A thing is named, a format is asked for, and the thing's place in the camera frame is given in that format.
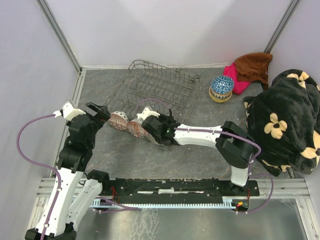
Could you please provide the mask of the blue triangle pattern bowl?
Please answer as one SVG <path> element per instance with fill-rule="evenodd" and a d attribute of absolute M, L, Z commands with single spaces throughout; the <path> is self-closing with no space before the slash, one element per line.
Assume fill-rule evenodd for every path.
<path fill-rule="evenodd" d="M 218 76 L 212 80 L 210 89 L 218 94 L 227 94 L 233 91 L 234 81 L 228 76 Z"/>

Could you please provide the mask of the grey wire dish rack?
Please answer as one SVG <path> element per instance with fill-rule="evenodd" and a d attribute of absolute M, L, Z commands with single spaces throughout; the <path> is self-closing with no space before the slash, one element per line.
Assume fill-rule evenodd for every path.
<path fill-rule="evenodd" d="M 170 68 L 146 60 L 134 60 L 106 105 L 111 113 L 124 112 L 129 122 L 145 107 L 160 114 L 172 114 L 183 123 L 201 82 L 199 73 Z"/>

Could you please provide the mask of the grey hexagon pattern bowl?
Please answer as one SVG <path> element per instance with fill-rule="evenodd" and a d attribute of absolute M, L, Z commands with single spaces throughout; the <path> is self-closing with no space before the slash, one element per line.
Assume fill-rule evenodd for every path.
<path fill-rule="evenodd" d="M 160 145 L 160 144 L 155 140 L 155 138 L 154 138 L 151 134 L 148 134 L 148 135 L 146 136 L 146 138 L 147 138 L 151 143 L 153 143 L 153 144 L 155 144 L 155 145 L 157 145 L 157 146 Z"/>

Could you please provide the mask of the red geometric pattern bowl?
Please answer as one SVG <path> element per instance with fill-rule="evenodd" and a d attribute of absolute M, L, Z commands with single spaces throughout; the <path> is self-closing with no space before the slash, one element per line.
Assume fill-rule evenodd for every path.
<path fill-rule="evenodd" d="M 132 119 L 127 124 L 127 130 L 137 138 L 143 138 L 148 136 L 148 132 L 142 127 L 143 120 L 142 119 Z"/>

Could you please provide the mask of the red diamond pattern bowl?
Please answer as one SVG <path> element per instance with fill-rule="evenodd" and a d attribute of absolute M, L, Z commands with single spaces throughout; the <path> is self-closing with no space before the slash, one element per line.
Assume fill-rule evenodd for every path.
<path fill-rule="evenodd" d="M 127 129 L 129 119 L 123 111 L 114 111 L 110 114 L 108 122 L 115 129 L 125 131 Z"/>

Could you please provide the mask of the cream bowl orange rim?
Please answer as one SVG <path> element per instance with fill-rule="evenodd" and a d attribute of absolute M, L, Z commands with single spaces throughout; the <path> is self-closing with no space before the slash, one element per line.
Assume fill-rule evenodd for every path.
<path fill-rule="evenodd" d="M 230 98 L 232 96 L 232 92 L 228 92 L 226 94 L 219 94 L 219 93 L 216 93 L 214 92 L 213 90 L 209 90 L 209 94 L 211 97 L 215 98 L 215 99 L 227 99 L 227 98 Z"/>

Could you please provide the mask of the yellow rim blue pattern bowl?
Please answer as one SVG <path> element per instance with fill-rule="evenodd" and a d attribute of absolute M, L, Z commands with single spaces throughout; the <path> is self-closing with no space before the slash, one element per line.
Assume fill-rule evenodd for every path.
<path fill-rule="evenodd" d="M 230 99 L 230 97 L 225 99 L 217 99 L 217 98 L 211 98 L 211 99 L 216 103 L 225 103 Z"/>

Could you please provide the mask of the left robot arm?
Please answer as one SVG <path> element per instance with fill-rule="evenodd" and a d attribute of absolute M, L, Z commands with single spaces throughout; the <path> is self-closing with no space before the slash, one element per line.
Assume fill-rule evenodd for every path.
<path fill-rule="evenodd" d="M 93 156 L 96 134 L 110 119 L 107 106 L 88 102 L 95 115 L 75 108 L 67 101 L 51 117 L 66 119 L 69 135 L 59 153 L 55 183 L 44 213 L 35 228 L 27 230 L 26 240 L 74 240 L 87 209 L 98 195 L 111 189 L 108 173 L 93 170 L 88 174 L 82 190 L 74 197 L 87 164 Z"/>

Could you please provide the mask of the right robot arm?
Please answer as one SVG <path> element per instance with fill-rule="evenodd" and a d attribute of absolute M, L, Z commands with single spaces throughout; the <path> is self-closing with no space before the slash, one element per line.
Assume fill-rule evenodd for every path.
<path fill-rule="evenodd" d="M 157 143 L 165 146 L 196 145 L 214 148 L 231 167 L 231 177 L 226 192 L 236 196 L 250 192 L 248 179 L 253 160 L 261 153 L 261 147 L 242 128 L 232 121 L 212 127 L 189 126 L 177 122 L 174 117 L 148 108 L 137 114 L 142 128 Z"/>

